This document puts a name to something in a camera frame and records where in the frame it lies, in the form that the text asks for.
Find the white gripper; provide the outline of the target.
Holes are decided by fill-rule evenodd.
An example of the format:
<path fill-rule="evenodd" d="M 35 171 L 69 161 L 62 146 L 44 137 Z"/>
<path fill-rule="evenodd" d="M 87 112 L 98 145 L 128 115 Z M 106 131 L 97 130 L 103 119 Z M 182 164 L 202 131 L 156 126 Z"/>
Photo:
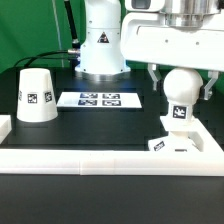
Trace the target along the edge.
<path fill-rule="evenodd" d="M 209 100 L 219 71 L 224 72 L 224 10 L 205 16 L 200 28 L 167 26 L 164 14 L 129 13 L 122 23 L 121 52 L 127 60 L 149 63 L 154 91 L 161 80 L 156 64 L 211 70 L 200 90 L 200 98 Z"/>

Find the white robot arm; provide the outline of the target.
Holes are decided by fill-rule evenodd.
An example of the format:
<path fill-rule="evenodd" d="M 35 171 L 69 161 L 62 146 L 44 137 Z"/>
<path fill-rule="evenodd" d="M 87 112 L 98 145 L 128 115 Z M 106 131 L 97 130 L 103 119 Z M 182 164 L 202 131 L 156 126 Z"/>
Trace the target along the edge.
<path fill-rule="evenodd" d="M 76 70 L 95 80 L 145 62 L 152 79 L 158 65 L 206 70 L 203 98 L 224 72 L 224 0 L 84 0 L 86 39 Z"/>

